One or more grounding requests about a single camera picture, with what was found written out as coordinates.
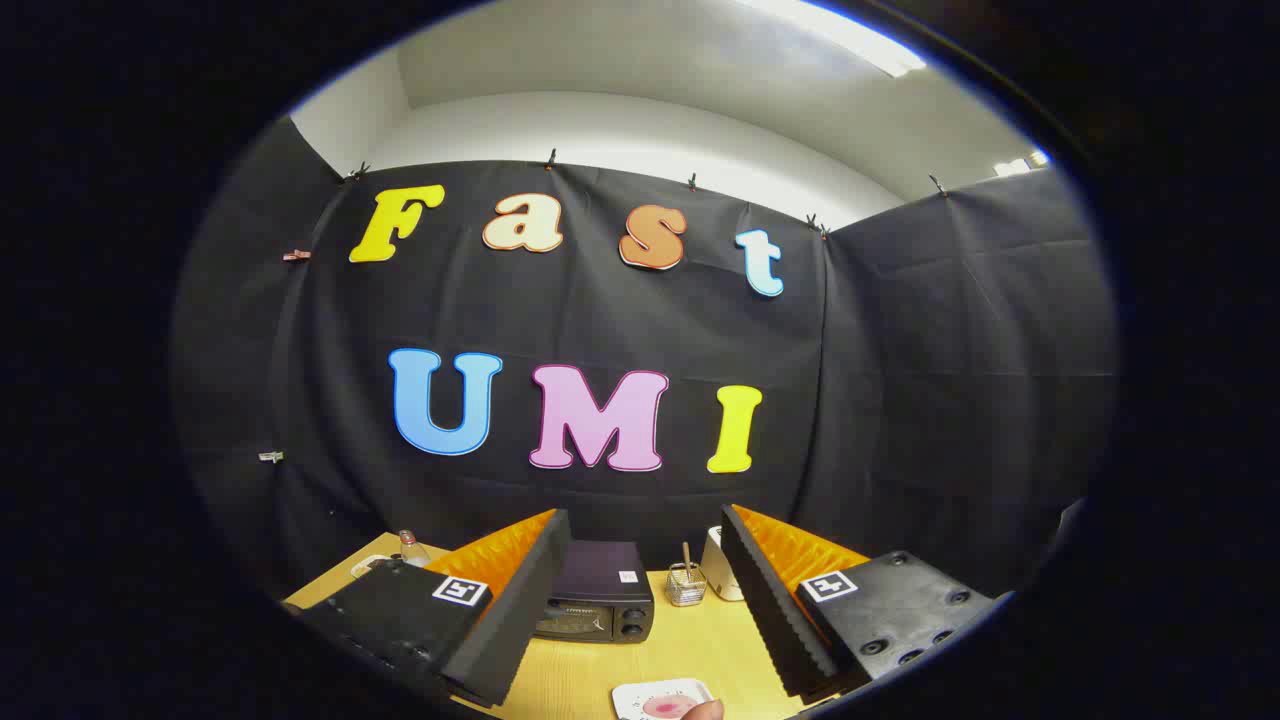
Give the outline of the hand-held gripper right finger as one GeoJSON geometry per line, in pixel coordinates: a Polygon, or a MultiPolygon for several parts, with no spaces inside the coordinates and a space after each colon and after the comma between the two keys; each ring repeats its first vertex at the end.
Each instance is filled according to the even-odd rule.
{"type": "Polygon", "coordinates": [[[783,689],[805,705],[900,674],[1000,605],[906,551],[868,557],[741,505],[722,507],[721,530],[783,689]]]}

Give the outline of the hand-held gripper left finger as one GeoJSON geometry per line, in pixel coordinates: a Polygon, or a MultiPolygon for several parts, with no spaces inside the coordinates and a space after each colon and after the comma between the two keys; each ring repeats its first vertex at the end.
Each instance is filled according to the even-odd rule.
{"type": "Polygon", "coordinates": [[[421,568],[376,559],[291,611],[369,671],[490,708],[506,702],[570,539],[568,512],[549,509],[421,568]]]}

